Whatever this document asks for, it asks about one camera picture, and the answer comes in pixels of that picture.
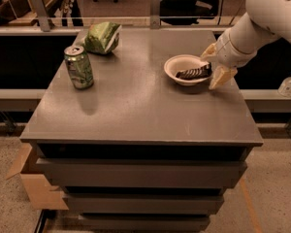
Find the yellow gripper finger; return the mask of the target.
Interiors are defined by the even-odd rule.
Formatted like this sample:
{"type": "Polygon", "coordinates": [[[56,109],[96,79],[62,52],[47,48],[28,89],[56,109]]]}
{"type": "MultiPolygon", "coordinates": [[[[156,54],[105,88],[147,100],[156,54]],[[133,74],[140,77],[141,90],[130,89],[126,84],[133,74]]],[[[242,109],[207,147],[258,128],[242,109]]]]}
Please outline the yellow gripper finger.
{"type": "Polygon", "coordinates": [[[229,82],[238,73],[237,68],[230,68],[226,66],[218,66],[212,74],[212,79],[210,81],[210,90],[217,89],[221,85],[229,82]]]}
{"type": "Polygon", "coordinates": [[[212,43],[204,50],[200,56],[200,59],[202,61],[212,62],[216,60],[216,57],[216,43],[212,43]]]}

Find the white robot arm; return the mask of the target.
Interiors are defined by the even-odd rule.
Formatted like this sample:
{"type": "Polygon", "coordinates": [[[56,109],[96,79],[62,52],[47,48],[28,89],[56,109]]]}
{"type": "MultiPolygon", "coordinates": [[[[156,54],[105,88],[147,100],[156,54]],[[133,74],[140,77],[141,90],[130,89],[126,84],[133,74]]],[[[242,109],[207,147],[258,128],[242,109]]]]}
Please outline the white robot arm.
{"type": "Polygon", "coordinates": [[[239,21],[201,55],[203,61],[217,62],[210,90],[233,79],[237,69],[265,45],[279,38],[291,44],[291,0],[245,0],[245,9],[239,21]]]}

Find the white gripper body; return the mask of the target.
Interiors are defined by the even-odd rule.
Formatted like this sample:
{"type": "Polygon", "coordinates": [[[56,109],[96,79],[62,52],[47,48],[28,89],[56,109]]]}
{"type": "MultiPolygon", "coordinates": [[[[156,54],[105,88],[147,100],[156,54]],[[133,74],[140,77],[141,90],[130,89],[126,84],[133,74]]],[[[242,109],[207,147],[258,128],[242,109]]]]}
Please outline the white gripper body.
{"type": "Polygon", "coordinates": [[[232,43],[230,32],[230,29],[225,30],[214,44],[217,62],[229,68],[243,67],[257,51],[245,53],[238,50],[232,43]]]}

